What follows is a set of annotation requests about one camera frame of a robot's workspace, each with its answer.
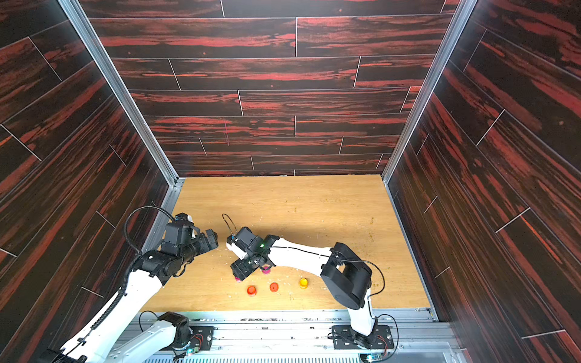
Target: wooden table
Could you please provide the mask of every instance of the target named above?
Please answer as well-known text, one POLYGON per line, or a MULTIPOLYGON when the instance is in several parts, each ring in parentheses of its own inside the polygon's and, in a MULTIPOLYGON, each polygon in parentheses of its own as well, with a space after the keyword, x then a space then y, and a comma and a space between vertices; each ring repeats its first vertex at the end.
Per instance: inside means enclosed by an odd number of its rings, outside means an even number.
MULTIPOLYGON (((153 311, 310 310, 343 308, 324 282, 308 272, 274 267, 256 271, 241 283, 232 276, 236 256, 225 247, 229 235, 222 213, 236 227, 264 237, 278 235, 303 245, 347 244, 363 260, 378 265, 386 278, 384 292, 372 298, 376 308, 429 307, 418 272, 378 175, 308 177, 189 178, 174 214, 185 212, 201 230, 218 233, 218 249, 199 256, 186 273, 172 278, 143 307, 153 311), (307 289, 299 279, 309 280, 307 289), (271 282, 279 284, 270 292, 271 282), (249 297, 246 288, 257 294, 249 297)), ((374 267, 372 292, 382 286, 374 267)))

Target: dark wood panel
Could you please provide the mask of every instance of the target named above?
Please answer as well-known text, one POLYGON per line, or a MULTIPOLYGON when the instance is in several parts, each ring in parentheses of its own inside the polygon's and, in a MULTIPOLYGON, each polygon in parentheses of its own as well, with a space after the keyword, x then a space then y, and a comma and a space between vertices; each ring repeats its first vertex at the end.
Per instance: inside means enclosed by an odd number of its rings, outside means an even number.
POLYGON ((130 91, 144 115, 241 116, 237 92, 130 91))
POLYGON ((491 0, 478 3, 474 18, 488 29, 581 76, 581 9, 576 2, 491 0))
POLYGON ((458 8, 458 4, 460 0, 446 0, 444 1, 444 7, 442 7, 441 13, 446 14, 453 14, 456 12, 456 8, 458 8))
POLYGON ((144 143, 131 121, 126 116, 123 119, 126 120, 125 127, 119 132, 115 140, 111 142, 111 147, 123 162, 129 165, 135 155, 142 150, 144 143))
MULTIPOLYGON (((414 149, 411 148, 411 145, 406 146, 404 149, 404 153, 401 156, 400 162, 402 164, 401 170, 398 173, 400 177, 399 183, 405 183, 408 187, 407 192, 404 191, 402 187, 402 192, 406 192, 406 194, 413 194, 419 211, 424 213, 430 203, 432 203, 432 201, 434 201, 436 198, 437 192, 432 187, 430 180, 422 169, 418 158, 414 153, 414 149)), ((429 234, 423 233, 423 235, 429 240, 429 234)))
POLYGON ((450 55, 450 61, 461 70, 464 70, 485 31, 485 28, 476 24, 470 18, 450 55))
POLYGON ((406 93, 407 88, 240 91, 240 100, 247 116, 394 113, 406 93))
POLYGON ((156 137, 284 137, 294 136, 295 118, 269 117, 153 117, 145 120, 156 137))
POLYGON ((59 82, 59 77, 29 38, 0 49, 0 123, 59 82))
POLYGON ((352 88, 357 57, 172 59, 181 89, 352 88))
MULTIPOLYGON (((99 156, 72 192, 54 209, 54 213, 42 228, 31 240, 26 241, 28 242, 26 248, 19 253, 19 258, 0 280, 2 295, 0 318, 6 322, 0 333, 0 341, 7 343, 14 335, 12 341, 28 342, 30 339, 28 329, 34 329, 30 326, 34 324, 26 324, 25 317, 30 314, 31 309, 34 310, 34 305, 37 306, 37 310, 46 309, 47 305, 42 302, 42 294, 45 294, 43 291, 60 295, 60 287, 64 289, 62 293, 64 295, 71 287, 70 283, 73 283, 74 287, 75 283, 71 282, 71 279, 76 276, 75 272, 79 270, 78 273, 83 275, 82 269, 87 267, 83 262, 89 258, 91 252, 86 251, 87 254, 84 255, 82 251, 89 249, 92 245, 91 237, 97 234, 104 223, 102 217, 98 215, 95 217, 95 210, 113 187, 110 180, 116 174, 120 174, 123 168, 121 160, 112 150, 109 149, 99 156), (92 218, 98 218, 97 222, 91 224, 92 230, 84 236, 85 226, 90 224, 92 218), (62 269, 59 268, 61 262, 64 263, 62 269), (28 325, 28 328, 23 327, 28 331, 22 333, 22 336, 16 332, 21 323, 28 325)), ((99 246, 95 246, 93 251, 95 258, 111 231, 104 233, 104 239, 101 238, 99 246)), ((81 282, 82 280, 76 282, 78 287, 81 282)))
POLYGON ((296 136, 399 135, 407 113, 297 116, 296 136))
POLYGON ((60 324, 49 348, 59 350, 65 342, 80 332, 106 303, 104 298, 87 290, 79 289, 76 299, 60 324))
POLYGON ((434 14, 442 0, 222 0, 227 17, 434 14))
POLYGON ((581 344, 579 261, 532 210, 498 235, 563 328, 581 344))
POLYGON ((434 93, 474 144, 503 110, 452 62, 444 68, 434 93))
POLYGON ((0 206, 0 247, 20 254, 55 208, 73 190, 121 131, 123 109, 109 99, 0 206))
POLYGON ((341 143, 341 154, 391 153, 399 135, 347 136, 341 143))
MULTIPOLYGON (((112 232, 113 227, 95 213, 0 355, 0 359, 8 362, 35 362, 50 346, 64 318, 70 315, 69 309, 74 306, 84 277, 112 232)), ((77 307, 79 308, 86 310, 89 307, 77 307)))
POLYGON ((406 96, 406 100, 403 103, 403 106, 401 107, 400 112, 410 112, 411 108, 414 107, 415 104, 415 100, 419 95, 419 90, 421 89, 421 86, 413 86, 410 87, 410 90, 406 96))
POLYGON ((157 138, 164 151, 198 155, 338 154, 341 138, 157 138))
POLYGON ((434 55, 361 57, 355 87, 421 86, 434 55))
POLYGON ((92 61, 69 21, 48 28, 30 39, 62 80, 92 61))
POLYGON ((455 276, 490 349, 498 357, 511 351, 517 357, 522 348, 521 336, 554 331, 561 326, 490 229, 432 140, 430 136, 418 158, 463 241, 452 250, 452 256, 447 256, 448 262, 457 272, 455 276))
POLYGON ((17 139, 0 127, 0 200, 40 162, 17 139))
POLYGON ((353 170, 353 169, 346 169, 346 170, 295 170, 295 175, 361 175, 361 174, 381 174, 383 169, 381 170, 353 170))
POLYGON ((91 62, 6 121, 4 126, 44 159, 111 93, 95 62, 91 62))
POLYGON ((581 168, 580 79, 490 32, 465 72, 548 146, 581 168))
POLYGON ((0 13, 0 48, 67 20, 56 0, 5 0, 0 13))
POLYGON ((192 170, 181 171, 183 177, 274 177, 293 175, 293 170, 192 170))
POLYGON ((581 173, 506 112, 478 147, 581 259, 581 173))
POLYGON ((299 18, 297 55, 433 54, 450 19, 451 15, 299 18))
POLYGON ((543 362, 581 362, 581 350, 567 332, 535 336, 524 339, 523 343, 530 344, 530 349, 537 352, 543 362))
POLYGON ((116 226, 119 222, 124 222, 121 217, 141 187, 151 166, 151 156, 147 149, 142 148, 123 173, 116 175, 113 180, 114 188, 98 206, 99 213, 110 223, 116 226))
POLYGON ((88 17, 223 17, 220 0, 81 0, 80 3, 88 17))
MULTIPOLYGON (((104 296, 106 300, 119 290, 128 260, 134 256, 133 250, 126 244, 123 237, 125 220, 138 207, 152 205, 152 202, 158 206, 161 205, 166 191, 167 183, 165 179, 163 179, 157 166, 152 165, 144 182, 138 186, 137 193, 120 218, 123 223, 119 223, 115 227, 111 238, 107 241, 91 272, 88 274, 83 284, 84 287, 104 296)), ((156 213, 152 211, 142 210, 129 220, 127 231, 138 247, 141 247, 145 242, 155 216, 156 213)))
MULTIPOLYGON (((398 171, 398 169, 396 169, 396 171, 394 172, 394 175, 396 175, 396 179, 399 179, 397 177, 397 171, 398 171)), ((415 260, 418 262, 418 269, 421 272, 421 275, 422 275, 423 280, 425 282, 426 289, 427 289, 430 297, 432 298, 432 302, 434 303, 434 308, 436 310, 438 318, 441 321, 449 321, 450 316, 445 308, 444 301, 442 299, 442 295, 440 294, 440 292, 437 289, 436 282, 432 278, 430 267, 429 267, 428 262, 424 256, 424 252, 422 251, 422 249, 419 246, 419 240, 418 240, 419 234, 416 233, 415 224, 412 223, 412 221, 419 220, 419 219, 415 219, 412 217, 412 215, 416 214, 417 212, 416 212, 416 210, 411 211, 410 204, 407 204, 407 203, 404 204, 404 202, 401 202, 401 199, 403 199, 403 197, 404 197, 404 195, 403 194, 399 195, 399 193, 397 193, 396 195, 393 196, 394 208, 396 210, 397 215, 400 218, 401 224, 403 226, 403 232, 408 237, 408 241, 409 241, 410 246, 411 246, 411 251, 415 255, 415 260)))
POLYGON ((430 98, 423 118, 431 139, 494 231, 527 208, 435 95, 430 98))
POLYGON ((376 169, 381 154, 253 156, 256 170, 376 169))
POLYGON ((180 89, 169 59, 113 58, 112 61, 129 89, 180 89))
POLYGON ((220 171, 240 171, 253 170, 250 156, 199 156, 185 152, 166 152, 167 158, 182 176, 182 172, 203 171, 203 170, 220 170, 220 171))
POLYGON ((294 57, 295 18, 91 19, 111 57, 294 57))

